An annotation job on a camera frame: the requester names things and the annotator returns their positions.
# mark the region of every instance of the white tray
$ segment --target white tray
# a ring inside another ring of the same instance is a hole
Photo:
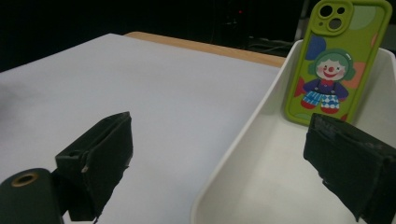
[[[356,223],[341,201],[321,184],[317,170],[303,158],[308,128],[283,116],[284,94],[301,43],[293,46],[271,91],[194,201],[192,224]],[[394,55],[381,49],[354,123],[393,147],[395,75]]]

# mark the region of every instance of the cartoon clown illustration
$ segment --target cartoon clown illustration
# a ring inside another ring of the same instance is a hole
[[[308,73],[317,78],[303,85],[305,96],[301,105],[313,109],[320,104],[324,113],[336,113],[340,102],[348,97],[341,81],[350,80],[355,75],[351,56],[342,49],[324,50],[309,64]]]

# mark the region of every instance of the phone case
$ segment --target phone case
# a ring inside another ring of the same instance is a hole
[[[391,13],[385,0],[322,0],[314,6],[289,85],[288,119],[308,125],[318,113],[353,120]]]

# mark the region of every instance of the green phone case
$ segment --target green phone case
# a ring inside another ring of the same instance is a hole
[[[322,0],[314,6],[288,89],[288,119],[307,125],[319,113],[353,120],[391,13],[385,0]]]

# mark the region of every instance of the white tabletop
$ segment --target white tabletop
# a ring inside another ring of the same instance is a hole
[[[104,35],[0,74],[0,181],[130,111],[134,156],[99,223],[189,223],[191,205],[278,68]],[[70,223],[64,216],[65,223]]]

